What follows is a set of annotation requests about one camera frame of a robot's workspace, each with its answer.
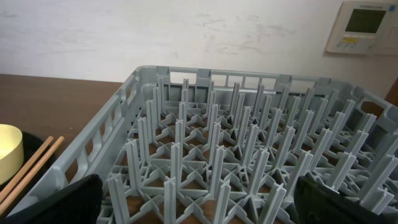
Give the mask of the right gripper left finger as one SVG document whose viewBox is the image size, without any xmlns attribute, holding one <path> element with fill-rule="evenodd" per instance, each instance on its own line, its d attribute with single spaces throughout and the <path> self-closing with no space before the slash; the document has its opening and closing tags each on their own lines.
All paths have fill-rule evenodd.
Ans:
<svg viewBox="0 0 398 224">
<path fill-rule="evenodd" d="M 103 183 L 90 174 L 17 213 L 2 224 L 96 223 L 101 210 Z"/>
</svg>

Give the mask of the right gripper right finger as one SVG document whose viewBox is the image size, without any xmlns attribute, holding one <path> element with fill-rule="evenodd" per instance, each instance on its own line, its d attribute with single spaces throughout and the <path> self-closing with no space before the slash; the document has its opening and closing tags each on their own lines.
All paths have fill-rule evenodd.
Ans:
<svg viewBox="0 0 398 224">
<path fill-rule="evenodd" d="M 299 224 L 391 224 L 392 218 L 377 215 L 319 184 L 310 174 L 297 179 L 294 205 Z"/>
</svg>

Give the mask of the wooden chopstick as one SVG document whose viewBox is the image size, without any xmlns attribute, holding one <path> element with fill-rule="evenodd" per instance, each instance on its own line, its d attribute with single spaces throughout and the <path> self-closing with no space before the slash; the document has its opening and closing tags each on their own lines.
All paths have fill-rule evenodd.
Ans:
<svg viewBox="0 0 398 224">
<path fill-rule="evenodd" d="M 22 180 L 23 176 L 26 175 L 28 170 L 33 166 L 37 159 L 42 155 L 42 153 L 48 148 L 49 144 L 52 142 L 53 136 L 49 136 L 43 144 L 34 152 L 34 154 L 29 158 L 29 160 L 18 170 L 18 172 L 12 177 L 12 179 L 7 183 L 7 185 L 1 190 L 1 202 L 3 202 L 6 197 L 12 192 L 12 190 L 17 186 L 17 184 Z"/>
<path fill-rule="evenodd" d="M 22 180 L 17 184 L 17 186 L 12 190 L 12 192 L 6 197 L 6 199 L 1 202 L 1 218 L 5 217 L 16 199 L 20 196 L 22 191 L 26 188 L 27 184 L 33 179 L 33 177 L 38 173 L 42 166 L 48 161 L 51 155 L 59 148 L 59 146 L 64 141 L 64 137 L 60 136 L 50 147 L 42 153 L 42 155 L 37 159 L 33 166 L 28 170 Z"/>
</svg>

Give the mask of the yellow bowl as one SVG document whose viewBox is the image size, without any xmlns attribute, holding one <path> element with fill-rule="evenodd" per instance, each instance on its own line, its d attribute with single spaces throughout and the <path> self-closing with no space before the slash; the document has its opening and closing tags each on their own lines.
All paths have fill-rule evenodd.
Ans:
<svg viewBox="0 0 398 224">
<path fill-rule="evenodd" d="M 24 161 L 22 131 L 9 124 L 1 124 L 1 184 L 18 172 Z"/>
</svg>

